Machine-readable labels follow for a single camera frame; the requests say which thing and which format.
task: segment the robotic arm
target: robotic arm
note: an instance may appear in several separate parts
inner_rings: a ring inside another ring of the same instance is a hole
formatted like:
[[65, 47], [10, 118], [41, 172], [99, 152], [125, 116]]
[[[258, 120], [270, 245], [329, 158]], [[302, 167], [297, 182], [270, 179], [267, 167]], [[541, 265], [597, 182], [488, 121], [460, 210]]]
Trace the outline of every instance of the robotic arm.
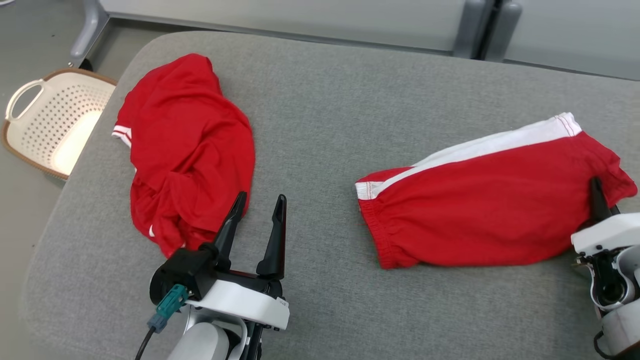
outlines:
[[[609, 209], [600, 180], [591, 180], [591, 218], [595, 225], [572, 235], [576, 262], [591, 273], [591, 300], [602, 331], [594, 338], [605, 359], [640, 360], [640, 213]], [[604, 338], [609, 349], [602, 351]]]
[[287, 198], [278, 196], [273, 228], [264, 259], [256, 274], [231, 270], [229, 254], [242, 218], [246, 192], [241, 192], [213, 243], [197, 251], [179, 249], [160, 266], [149, 295], [158, 305], [174, 287], [182, 285], [188, 299], [182, 311], [188, 320], [168, 360], [257, 360], [262, 332], [286, 329], [289, 303], [282, 296]]

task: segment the basket handle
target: basket handle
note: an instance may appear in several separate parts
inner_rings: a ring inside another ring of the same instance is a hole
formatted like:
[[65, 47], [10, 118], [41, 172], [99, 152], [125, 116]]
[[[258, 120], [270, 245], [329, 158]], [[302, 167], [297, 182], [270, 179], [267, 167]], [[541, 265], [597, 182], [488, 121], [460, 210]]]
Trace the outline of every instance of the basket handle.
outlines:
[[[26, 83], [26, 84], [22, 85], [18, 90], [16, 90], [16, 92], [13, 94], [13, 96], [11, 96], [11, 99], [9, 99], [9, 104], [6, 106], [6, 113], [5, 113], [4, 117], [7, 119], [7, 121], [18, 120], [18, 119], [21, 118], [21, 116], [23, 116], [23, 114], [25, 112], [27, 112], [27, 110], [29, 110], [31, 105], [33, 105], [33, 103], [36, 102], [36, 100], [38, 100], [38, 98], [40, 97], [40, 95], [44, 91], [43, 84], [45, 82], [46, 81], [44, 81], [43, 79], [30, 81], [29, 83]], [[18, 115], [18, 117], [14, 118], [13, 115], [12, 115], [13, 114], [13, 108], [15, 107], [16, 102], [18, 102], [18, 99], [20, 99], [20, 96], [24, 95], [24, 93], [26, 93], [30, 88], [34, 88], [36, 86], [41, 86], [42, 87], [40, 92], [38, 92], [38, 95], [36, 95], [36, 97], [34, 97], [33, 100], [31, 100], [29, 105], [27, 105], [27, 107], [24, 108], [24, 110], [22, 111], [22, 113], [20, 113], [20, 115]]]

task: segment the white stripe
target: white stripe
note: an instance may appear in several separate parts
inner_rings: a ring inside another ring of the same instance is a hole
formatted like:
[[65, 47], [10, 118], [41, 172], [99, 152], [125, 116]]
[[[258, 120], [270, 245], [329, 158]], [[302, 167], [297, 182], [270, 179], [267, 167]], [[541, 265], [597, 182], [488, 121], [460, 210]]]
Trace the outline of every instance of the white stripe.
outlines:
[[551, 119], [536, 122], [517, 130], [505, 131], [461, 143], [428, 156], [424, 160], [414, 164], [411, 169], [401, 172], [382, 183], [357, 183], [356, 191], [358, 193], [358, 199], [375, 199], [384, 189], [394, 183], [429, 168], [469, 160], [478, 156], [493, 154], [494, 152], [533, 145], [535, 143], [549, 142], [564, 137], [575, 136], [581, 131], [582, 129], [578, 123], [576, 123], [571, 113], [562, 113]]
[[120, 138], [122, 140], [123, 143], [127, 144], [128, 147], [131, 147], [131, 142], [129, 141], [129, 139], [127, 138], [127, 135], [122, 134], [122, 133], [116, 133], [115, 131], [113, 133], [111, 133], [111, 136], [115, 137], [115, 138]]
[[131, 130], [130, 127], [126, 127], [126, 126], [122, 126], [122, 125], [116, 125], [113, 127], [113, 131], [119, 131], [121, 133], [127, 133]]

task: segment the plastic laundry basket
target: plastic laundry basket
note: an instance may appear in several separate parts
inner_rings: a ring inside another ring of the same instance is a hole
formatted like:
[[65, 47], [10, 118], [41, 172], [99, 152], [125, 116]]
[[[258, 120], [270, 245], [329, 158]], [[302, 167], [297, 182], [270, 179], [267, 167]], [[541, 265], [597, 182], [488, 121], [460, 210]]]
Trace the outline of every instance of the plastic laundry basket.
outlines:
[[[25, 84], [9, 100], [3, 145], [30, 165], [66, 180], [115, 85], [80, 69], [59, 70]], [[41, 87], [38, 95], [12, 117], [18, 98], [36, 86]]]

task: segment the gray fabric surface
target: gray fabric surface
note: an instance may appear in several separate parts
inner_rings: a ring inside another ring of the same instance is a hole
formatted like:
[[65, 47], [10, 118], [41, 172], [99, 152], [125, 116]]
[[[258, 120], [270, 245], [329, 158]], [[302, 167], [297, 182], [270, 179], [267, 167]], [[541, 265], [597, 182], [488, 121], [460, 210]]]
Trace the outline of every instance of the gray fabric surface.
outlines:
[[[234, 268], [255, 269], [276, 196], [289, 199], [291, 320], [284, 332], [265, 332], [263, 359], [598, 359], [589, 283], [570, 268], [572, 254], [531, 266], [385, 271], [353, 184], [563, 111], [639, 179], [638, 83], [212, 32], [158, 38], [122, 76], [31, 264], [22, 315], [37, 342], [69, 358], [134, 357], [154, 310], [148, 282], [164, 258], [131, 224], [134, 170], [128, 148], [109, 135], [136, 82], [191, 52], [210, 57], [255, 136]], [[640, 201], [621, 208], [640, 211]], [[172, 318], [144, 358], [164, 359], [183, 325]]]

